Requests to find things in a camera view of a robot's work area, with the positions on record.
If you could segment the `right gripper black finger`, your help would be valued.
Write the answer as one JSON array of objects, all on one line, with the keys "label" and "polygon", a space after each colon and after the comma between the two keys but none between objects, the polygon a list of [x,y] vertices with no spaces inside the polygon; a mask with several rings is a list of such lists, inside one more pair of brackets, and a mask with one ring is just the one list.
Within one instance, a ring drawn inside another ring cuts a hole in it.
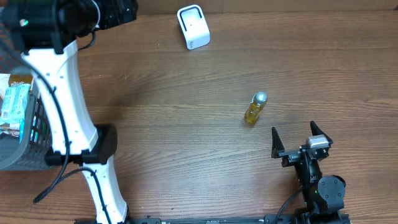
[{"label": "right gripper black finger", "polygon": [[280,140],[279,134],[275,127],[272,127],[272,150],[271,150],[271,158],[277,159],[280,155],[285,152],[285,147]]},{"label": "right gripper black finger", "polygon": [[317,126],[314,121],[310,122],[310,129],[312,132],[312,136],[324,135],[325,133]]}]

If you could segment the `yellow dish soap bottle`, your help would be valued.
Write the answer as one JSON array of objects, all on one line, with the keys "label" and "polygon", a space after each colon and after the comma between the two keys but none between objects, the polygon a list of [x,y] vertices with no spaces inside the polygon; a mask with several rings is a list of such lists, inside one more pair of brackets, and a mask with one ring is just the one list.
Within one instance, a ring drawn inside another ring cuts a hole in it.
[{"label": "yellow dish soap bottle", "polygon": [[244,119],[251,124],[254,124],[260,116],[261,111],[267,103],[267,93],[264,91],[257,92],[250,102],[248,109],[244,114]]}]

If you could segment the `teal snack wrapper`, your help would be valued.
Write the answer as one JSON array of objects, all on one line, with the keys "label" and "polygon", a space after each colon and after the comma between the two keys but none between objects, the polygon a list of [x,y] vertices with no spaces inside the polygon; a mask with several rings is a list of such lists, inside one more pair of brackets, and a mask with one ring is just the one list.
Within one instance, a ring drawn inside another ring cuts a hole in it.
[{"label": "teal snack wrapper", "polygon": [[1,87],[1,132],[19,130],[25,120],[31,85],[20,83]]}]

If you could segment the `brown snack pouch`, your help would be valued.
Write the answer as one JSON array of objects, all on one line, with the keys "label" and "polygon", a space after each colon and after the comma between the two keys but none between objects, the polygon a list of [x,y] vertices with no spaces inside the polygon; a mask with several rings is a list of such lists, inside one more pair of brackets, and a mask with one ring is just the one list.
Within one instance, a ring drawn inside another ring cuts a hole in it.
[{"label": "brown snack pouch", "polygon": [[8,73],[0,74],[1,95],[4,96],[6,90],[13,85],[31,84],[33,77],[31,75],[12,75]]}]

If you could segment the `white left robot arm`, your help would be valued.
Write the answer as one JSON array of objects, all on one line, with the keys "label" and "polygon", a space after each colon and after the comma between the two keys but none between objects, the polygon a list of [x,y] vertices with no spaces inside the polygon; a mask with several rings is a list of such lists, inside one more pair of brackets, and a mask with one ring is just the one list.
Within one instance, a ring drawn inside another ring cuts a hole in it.
[{"label": "white left robot arm", "polygon": [[69,163],[78,164],[95,204],[96,223],[130,223],[131,217],[114,169],[116,127],[90,118],[77,40],[134,21],[138,8],[136,0],[48,0],[8,1],[2,11],[13,43],[6,51],[32,72],[40,91],[52,137],[44,159],[61,168],[54,184],[68,177]]}]

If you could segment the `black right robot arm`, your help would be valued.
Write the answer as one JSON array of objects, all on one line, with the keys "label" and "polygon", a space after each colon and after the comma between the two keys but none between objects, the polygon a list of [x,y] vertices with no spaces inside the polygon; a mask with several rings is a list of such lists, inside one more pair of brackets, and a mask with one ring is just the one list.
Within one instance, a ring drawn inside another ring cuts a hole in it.
[{"label": "black right robot arm", "polygon": [[[290,196],[279,209],[274,223],[350,223],[344,208],[345,180],[338,175],[324,176],[318,164],[329,156],[333,140],[314,121],[310,122],[312,135],[297,150],[286,151],[275,127],[272,131],[271,158],[282,159],[282,167],[293,166],[299,182],[299,190]],[[303,195],[305,206],[296,209],[293,215],[282,217],[285,207],[298,194]]]}]

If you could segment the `white barcode scanner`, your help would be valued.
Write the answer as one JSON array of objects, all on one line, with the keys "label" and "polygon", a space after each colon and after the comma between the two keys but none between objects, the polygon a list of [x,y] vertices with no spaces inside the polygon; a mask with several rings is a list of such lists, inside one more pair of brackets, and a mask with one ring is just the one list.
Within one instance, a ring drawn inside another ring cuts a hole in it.
[{"label": "white barcode scanner", "polygon": [[210,30],[199,5],[192,4],[179,9],[177,19],[188,50],[210,43]]}]

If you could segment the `grey plastic mesh basket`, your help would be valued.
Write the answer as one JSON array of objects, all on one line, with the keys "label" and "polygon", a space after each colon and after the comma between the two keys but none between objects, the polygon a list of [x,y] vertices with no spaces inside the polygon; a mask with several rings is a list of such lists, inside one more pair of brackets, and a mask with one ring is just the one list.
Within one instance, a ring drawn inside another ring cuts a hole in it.
[{"label": "grey plastic mesh basket", "polygon": [[[1,49],[1,74],[30,75],[25,67]],[[45,170],[45,154],[52,138],[40,92],[32,80],[25,120],[19,130],[1,132],[1,170]]]}]

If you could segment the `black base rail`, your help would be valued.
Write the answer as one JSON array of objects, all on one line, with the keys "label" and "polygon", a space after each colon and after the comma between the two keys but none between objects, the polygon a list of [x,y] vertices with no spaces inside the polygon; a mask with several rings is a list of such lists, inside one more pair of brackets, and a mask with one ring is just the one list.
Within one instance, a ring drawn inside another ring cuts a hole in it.
[{"label": "black base rail", "polygon": [[[275,224],[276,215],[265,215],[264,217],[251,217],[251,218],[213,218],[213,219],[171,219],[171,220],[161,220],[159,218],[130,218],[126,223],[128,224]],[[293,224],[299,223],[294,220],[293,215],[281,215],[277,223],[280,224]],[[75,220],[75,224],[94,224],[95,220]],[[351,224],[351,220],[348,215],[342,215],[341,220],[338,221],[337,218],[332,219],[332,221],[314,221],[313,223],[342,223]]]}]

